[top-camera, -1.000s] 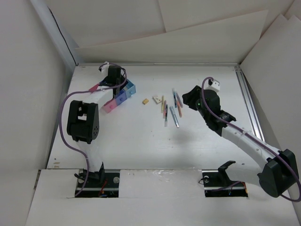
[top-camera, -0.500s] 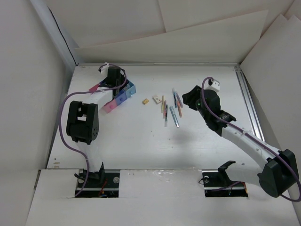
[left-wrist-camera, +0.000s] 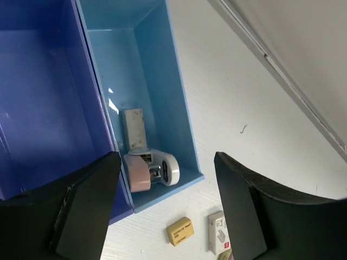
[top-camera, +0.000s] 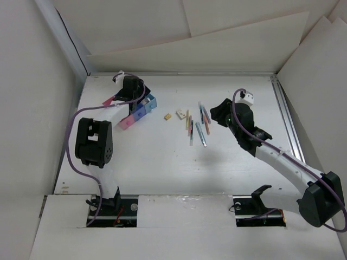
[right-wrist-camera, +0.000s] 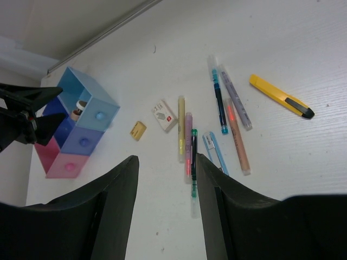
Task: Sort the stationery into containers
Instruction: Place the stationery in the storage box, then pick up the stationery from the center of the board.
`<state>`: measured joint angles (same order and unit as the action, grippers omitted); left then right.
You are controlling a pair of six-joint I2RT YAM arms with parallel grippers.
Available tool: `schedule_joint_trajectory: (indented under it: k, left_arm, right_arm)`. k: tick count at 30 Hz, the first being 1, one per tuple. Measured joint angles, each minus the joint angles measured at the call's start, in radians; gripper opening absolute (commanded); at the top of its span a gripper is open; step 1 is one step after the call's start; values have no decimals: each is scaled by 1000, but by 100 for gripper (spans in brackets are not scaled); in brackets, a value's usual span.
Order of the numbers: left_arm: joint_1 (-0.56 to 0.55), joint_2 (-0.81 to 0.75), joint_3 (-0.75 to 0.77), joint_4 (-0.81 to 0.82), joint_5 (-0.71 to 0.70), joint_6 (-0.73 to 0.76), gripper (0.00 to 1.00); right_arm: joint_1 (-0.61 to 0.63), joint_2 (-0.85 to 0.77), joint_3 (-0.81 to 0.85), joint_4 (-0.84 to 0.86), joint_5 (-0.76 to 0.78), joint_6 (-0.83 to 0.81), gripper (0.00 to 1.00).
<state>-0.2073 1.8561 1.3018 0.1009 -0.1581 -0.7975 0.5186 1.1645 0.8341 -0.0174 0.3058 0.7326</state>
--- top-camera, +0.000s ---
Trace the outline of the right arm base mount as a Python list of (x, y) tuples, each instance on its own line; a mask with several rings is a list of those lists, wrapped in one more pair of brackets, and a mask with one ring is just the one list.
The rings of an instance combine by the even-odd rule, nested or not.
[(265, 207), (260, 198), (269, 188), (271, 185), (263, 185), (251, 195), (233, 196), (229, 212), (235, 214), (237, 227), (286, 227), (283, 211)]

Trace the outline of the white boxed eraser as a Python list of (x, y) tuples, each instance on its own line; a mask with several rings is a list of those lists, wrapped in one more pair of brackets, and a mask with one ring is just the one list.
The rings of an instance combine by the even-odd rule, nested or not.
[(187, 117), (187, 114), (184, 111), (182, 111), (181, 109), (176, 110), (176, 114), (180, 120), (183, 120)]

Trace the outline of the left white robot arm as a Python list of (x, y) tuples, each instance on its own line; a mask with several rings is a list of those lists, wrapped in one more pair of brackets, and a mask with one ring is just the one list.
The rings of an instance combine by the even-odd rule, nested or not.
[(143, 100), (150, 95), (144, 81), (135, 75), (119, 73), (113, 82), (120, 85), (114, 96), (99, 107), (76, 112), (75, 117), (82, 112), (98, 111), (94, 118), (79, 119), (74, 148), (75, 157), (89, 170), (87, 175), (98, 180), (97, 185), (102, 188), (102, 208), (109, 215), (118, 213), (121, 207), (120, 200), (114, 197), (118, 185), (106, 167), (113, 156), (113, 128), (117, 125), (128, 128), (134, 124), (136, 112), (144, 116)]

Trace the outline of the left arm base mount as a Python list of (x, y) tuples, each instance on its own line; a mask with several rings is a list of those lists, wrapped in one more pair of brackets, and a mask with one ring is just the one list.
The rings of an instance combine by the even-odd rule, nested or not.
[(86, 200), (89, 206), (86, 226), (88, 228), (136, 228), (138, 213), (138, 196), (121, 196), (103, 198), (99, 213), (97, 202), (99, 196)]

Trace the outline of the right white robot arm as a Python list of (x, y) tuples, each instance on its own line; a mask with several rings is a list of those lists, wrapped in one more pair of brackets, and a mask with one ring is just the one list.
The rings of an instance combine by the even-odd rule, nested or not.
[(271, 192), (271, 186), (266, 184), (252, 192), (247, 203), (252, 212), (251, 220), (285, 210), (301, 215), (310, 225), (319, 228), (338, 212), (346, 214), (339, 176), (311, 168), (276, 146), (270, 134), (255, 126), (248, 104), (225, 99), (210, 109), (210, 113), (212, 120), (231, 130), (243, 150), (270, 165), (297, 189), (293, 193)]

